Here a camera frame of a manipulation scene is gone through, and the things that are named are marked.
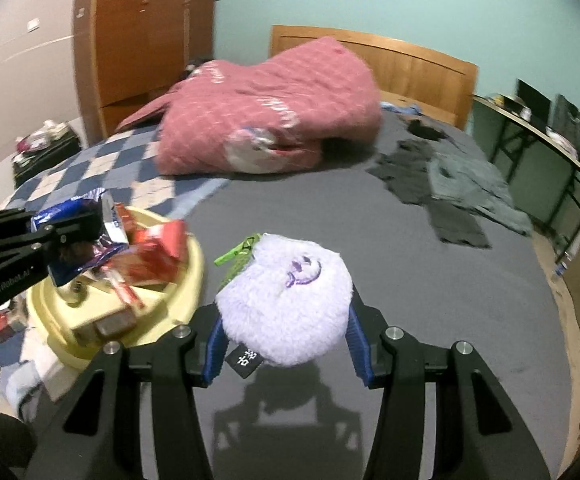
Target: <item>blue and white checkered fabric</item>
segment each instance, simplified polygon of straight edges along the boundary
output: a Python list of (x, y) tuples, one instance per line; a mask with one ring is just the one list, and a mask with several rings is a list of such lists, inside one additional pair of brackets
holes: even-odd
[(183, 218), (228, 182), (196, 175), (161, 176), (154, 163), (157, 143), (158, 126), (116, 134), (31, 178), (14, 192), (6, 207), (38, 211), (105, 187), (115, 202)]

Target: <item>pink blanket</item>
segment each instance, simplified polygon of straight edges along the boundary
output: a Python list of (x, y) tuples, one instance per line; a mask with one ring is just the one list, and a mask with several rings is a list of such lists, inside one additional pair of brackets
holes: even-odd
[(163, 174), (297, 171), (319, 163), (321, 139), (373, 142), (379, 101), (366, 64), (321, 38), (255, 66), (205, 63), (117, 130), (163, 115)]

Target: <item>wooden headboard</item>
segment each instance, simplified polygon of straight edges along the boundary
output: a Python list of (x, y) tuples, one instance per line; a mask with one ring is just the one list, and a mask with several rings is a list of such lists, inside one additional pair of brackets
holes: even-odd
[(476, 65), (366, 32), (291, 25), (272, 27), (270, 56), (323, 36), (335, 38), (368, 63), (384, 101), (399, 106), (414, 102), (429, 117), (465, 127), (477, 79)]

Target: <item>teal wall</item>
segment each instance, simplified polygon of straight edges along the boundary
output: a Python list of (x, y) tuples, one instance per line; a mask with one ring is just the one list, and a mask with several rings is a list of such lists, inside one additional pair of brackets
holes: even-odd
[(580, 108), (580, 0), (220, 0), (215, 55), (266, 59), (275, 23), (398, 38), (478, 65), (477, 93), (512, 93), (519, 77)]

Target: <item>wooden wardrobe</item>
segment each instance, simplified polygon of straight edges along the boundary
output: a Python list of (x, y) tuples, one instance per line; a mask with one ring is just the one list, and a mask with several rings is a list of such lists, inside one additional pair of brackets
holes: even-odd
[(88, 142), (212, 56), (214, 0), (74, 0), (77, 94)]

